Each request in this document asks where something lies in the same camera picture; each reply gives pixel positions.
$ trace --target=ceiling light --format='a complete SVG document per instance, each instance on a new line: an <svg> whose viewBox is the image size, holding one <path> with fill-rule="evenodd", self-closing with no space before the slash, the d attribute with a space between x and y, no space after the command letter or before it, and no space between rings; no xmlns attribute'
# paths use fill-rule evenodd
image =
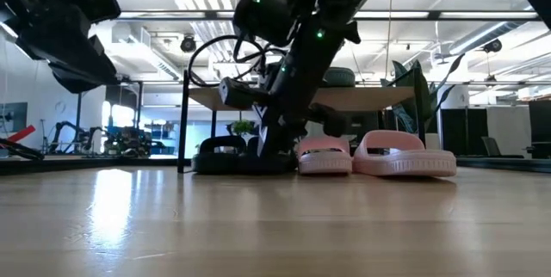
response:
<svg viewBox="0 0 551 277"><path fill-rule="evenodd" d="M369 19L369 18L426 18L429 16L428 11L358 11L354 16L355 19Z"/></svg>
<svg viewBox="0 0 551 277"><path fill-rule="evenodd" d="M17 36L17 33L12 29L10 28L7 24L5 24L4 22L0 22L0 27L7 33L9 34L9 36L13 37L13 38L17 38L19 36Z"/></svg>
<svg viewBox="0 0 551 277"><path fill-rule="evenodd" d="M218 11L216 15L219 18L233 18L233 11Z"/></svg>
<svg viewBox="0 0 551 277"><path fill-rule="evenodd" d="M118 21L135 21L140 19L147 19L147 20L181 20L181 19L189 19L190 21L193 20L203 20L207 19L207 14L205 14L204 11L122 11L121 15L117 18Z"/></svg>
<svg viewBox="0 0 551 277"><path fill-rule="evenodd" d="M178 81L148 81L148 82L144 82L144 84L169 85L169 84L182 84L182 83Z"/></svg>
<svg viewBox="0 0 551 277"><path fill-rule="evenodd" d="M144 105L144 108L177 108L177 105Z"/></svg>
<svg viewBox="0 0 551 277"><path fill-rule="evenodd" d="M464 18L480 18L480 19L500 19L500 18L514 18L514 19L535 19L537 13L534 11L468 11L468 12L442 12L440 14L442 19L464 19Z"/></svg>
<svg viewBox="0 0 551 277"><path fill-rule="evenodd" d="M362 44L378 44L378 45L386 45L388 43L388 40L362 40ZM427 46L429 44L433 44L434 41L432 40L393 40L391 41L390 45L424 45Z"/></svg>

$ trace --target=wooden tabletop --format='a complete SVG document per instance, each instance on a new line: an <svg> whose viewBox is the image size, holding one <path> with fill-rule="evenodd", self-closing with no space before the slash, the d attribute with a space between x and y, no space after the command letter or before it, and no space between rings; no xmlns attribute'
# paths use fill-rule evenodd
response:
<svg viewBox="0 0 551 277"><path fill-rule="evenodd" d="M313 102L338 111L377 111L414 97L413 88L322 88ZM216 111L235 111L224 105L216 88L190 89L189 97Z"/></svg>
<svg viewBox="0 0 551 277"><path fill-rule="evenodd" d="M521 277L551 271L548 175L0 177L2 276Z"/></svg>

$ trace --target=office chair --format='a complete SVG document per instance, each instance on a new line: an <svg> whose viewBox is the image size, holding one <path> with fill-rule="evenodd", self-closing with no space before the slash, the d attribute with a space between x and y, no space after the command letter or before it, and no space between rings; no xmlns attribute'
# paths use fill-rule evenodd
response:
<svg viewBox="0 0 551 277"><path fill-rule="evenodd" d="M491 137L482 137L484 146L486 147L486 153L489 157L502 157L502 158L524 158L520 155L502 155L499 150L498 142L495 138Z"/></svg>

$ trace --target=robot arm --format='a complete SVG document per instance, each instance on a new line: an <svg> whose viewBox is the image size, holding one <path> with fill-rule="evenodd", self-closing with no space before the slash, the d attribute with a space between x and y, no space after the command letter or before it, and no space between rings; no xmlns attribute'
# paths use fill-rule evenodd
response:
<svg viewBox="0 0 551 277"><path fill-rule="evenodd" d="M69 121L62 121L62 122L58 122L55 124L55 134L53 135L53 140L52 140L52 143L50 144L50 147L48 148L48 153L55 153L55 151L58 149L59 147L59 135L61 134L61 130L63 130L64 127L70 127L71 129L73 130L77 130L77 126L75 126L74 124L72 124L71 122ZM86 133L85 130L83 130L82 128L79 128L78 129L78 132L80 134L84 134ZM64 153L67 152L67 150L70 148L70 146L67 146L67 148L64 150Z"/></svg>
<svg viewBox="0 0 551 277"><path fill-rule="evenodd" d="M30 58L47 60L72 93L117 84L116 70L91 24L119 16L116 0L0 0L0 22Z"/></svg>
<svg viewBox="0 0 551 277"><path fill-rule="evenodd" d="M288 151L294 138L304 134L307 120L324 117L327 121L328 108L311 108L311 102L344 40L360 42L352 18L365 1L240 0L233 23L241 40L260 37L275 46L293 42L276 74L268 75L269 84L261 84L263 89L251 89L230 78L220 85L226 105L246 108L254 104L261 121L260 157ZM529 0L551 27L548 1Z"/></svg>

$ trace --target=pink slide sandal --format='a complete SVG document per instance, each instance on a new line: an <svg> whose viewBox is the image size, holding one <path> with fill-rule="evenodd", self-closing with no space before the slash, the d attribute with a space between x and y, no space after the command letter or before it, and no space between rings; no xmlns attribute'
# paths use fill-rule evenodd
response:
<svg viewBox="0 0 551 277"><path fill-rule="evenodd" d="M388 149L387 155L368 153L368 148ZM415 135L398 131L372 131L365 135L354 154L356 173L451 177L457 172L455 156L448 151L428 151Z"/></svg>
<svg viewBox="0 0 551 277"><path fill-rule="evenodd" d="M304 138L299 143L298 156L301 174L349 174L352 171L350 144L343 138Z"/></svg>

